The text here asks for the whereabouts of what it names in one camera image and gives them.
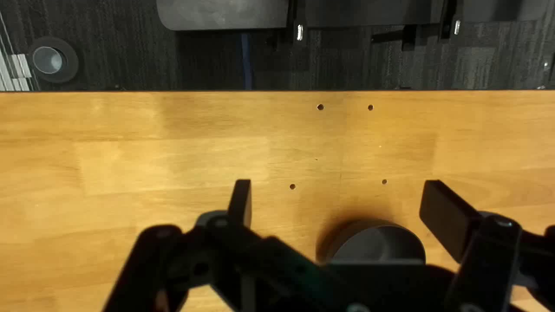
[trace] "wooden table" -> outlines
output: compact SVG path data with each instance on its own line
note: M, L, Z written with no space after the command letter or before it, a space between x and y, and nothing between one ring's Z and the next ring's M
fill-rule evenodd
M554 91L0 95L0 310L100 310L141 232L190 228L254 180L254 228L315 258L351 216L407 225L427 178L544 232ZM540 306L526 291L516 301ZM211 289L190 310L226 310Z

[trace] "round black object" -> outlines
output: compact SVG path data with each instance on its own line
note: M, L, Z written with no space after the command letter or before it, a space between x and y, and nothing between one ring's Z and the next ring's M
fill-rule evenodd
M426 263L421 239L408 228L382 221L358 220L336 228L318 246L322 263Z
M77 50L68 41L55 36L36 39L29 58L39 79L48 83L68 83L81 69Z

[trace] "black machine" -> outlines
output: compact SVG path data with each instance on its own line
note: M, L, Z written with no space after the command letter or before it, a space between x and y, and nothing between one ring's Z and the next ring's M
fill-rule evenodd
M549 0L157 0L174 31L282 29L290 43L311 29L403 25L374 41L403 39L405 48L429 36L450 39L464 24L535 20Z
M238 180L230 209L202 214L193 230L147 228L105 310L181 310L190 289L205 284L245 312L519 310L511 304L516 284L555 308L555 226L526 232L440 180L426 183L421 218L460 263L457 273L427 265L421 240L386 221L336 233L316 265L278 237L259 237L251 213L251 180Z

